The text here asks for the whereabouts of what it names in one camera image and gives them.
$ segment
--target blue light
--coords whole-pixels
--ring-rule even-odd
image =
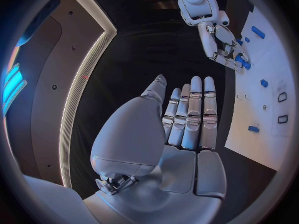
[[[7,99],[7,102],[5,103],[3,107],[3,117],[6,115],[6,112],[8,111],[11,103],[14,101],[18,93],[27,85],[27,81],[22,81],[16,88],[15,90],[11,93],[9,98]]]
[[[16,75],[14,75],[14,77],[11,78],[11,80],[4,87],[3,102],[6,102],[10,93],[15,89],[15,87],[21,82],[22,79],[23,77],[20,71],[18,71]]]
[[[8,72],[7,76],[5,77],[4,85],[9,81],[9,79],[18,71],[19,66],[14,66],[11,68],[11,70]]]

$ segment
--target robotic hand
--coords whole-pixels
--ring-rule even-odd
[[[225,11],[219,11],[216,0],[178,0],[183,20],[189,26],[197,26],[206,56],[213,61],[241,72],[242,67],[250,68],[249,57],[236,41],[233,33],[226,28],[229,18]],[[216,36],[223,42],[224,50],[218,49]],[[233,51],[238,61],[227,58]]]
[[[161,120],[166,79],[159,75],[148,88],[119,109],[102,127],[92,147],[91,164],[100,175],[101,191],[114,195],[149,174],[159,163],[165,142],[177,147],[214,150],[217,134],[217,108],[214,81],[204,80],[204,114],[201,118],[202,82],[198,76],[174,89]]]

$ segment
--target dark floor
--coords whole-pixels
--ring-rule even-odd
[[[95,184],[98,175],[90,164],[94,139],[109,116],[140,95],[158,74],[167,79],[165,99],[174,88],[190,82],[193,76],[202,79],[211,76],[215,80],[220,119],[217,152],[228,180],[227,196],[214,223],[227,223],[259,196],[275,174],[274,170],[224,147],[234,106],[234,72],[206,58],[197,29],[183,23],[178,10],[151,10],[149,3],[136,0],[127,3],[125,8],[122,4],[126,4],[126,0],[115,1],[115,7],[108,6],[113,4],[111,0],[98,1],[111,14],[119,31],[90,77],[77,109],[70,153],[73,189],[82,198],[98,190]],[[231,28],[239,37],[243,27],[240,24],[245,23],[252,6],[245,0],[234,1],[238,2],[239,9],[228,4],[227,12]]]

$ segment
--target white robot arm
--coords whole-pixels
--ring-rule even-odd
[[[225,26],[229,18],[225,11],[219,11],[216,0],[178,0],[183,20],[189,26],[197,26],[206,56],[213,61],[241,72],[243,64],[250,67],[249,57],[236,41],[233,33]],[[223,42],[224,50],[218,49],[215,36]],[[227,58],[233,51],[245,63]]]

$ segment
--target white panel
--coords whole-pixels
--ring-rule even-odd
[[[265,39],[256,35],[252,26],[264,32]],[[236,72],[234,114],[225,147],[279,170],[294,131],[296,112],[289,60],[275,30],[256,7],[249,13],[241,34],[242,40],[250,39],[242,47],[252,67]],[[262,79],[268,81],[267,88],[261,85]],[[282,92],[286,92],[287,100],[279,103]],[[288,115],[287,123],[278,124],[281,115]],[[258,127],[260,132],[248,131],[248,126]]]

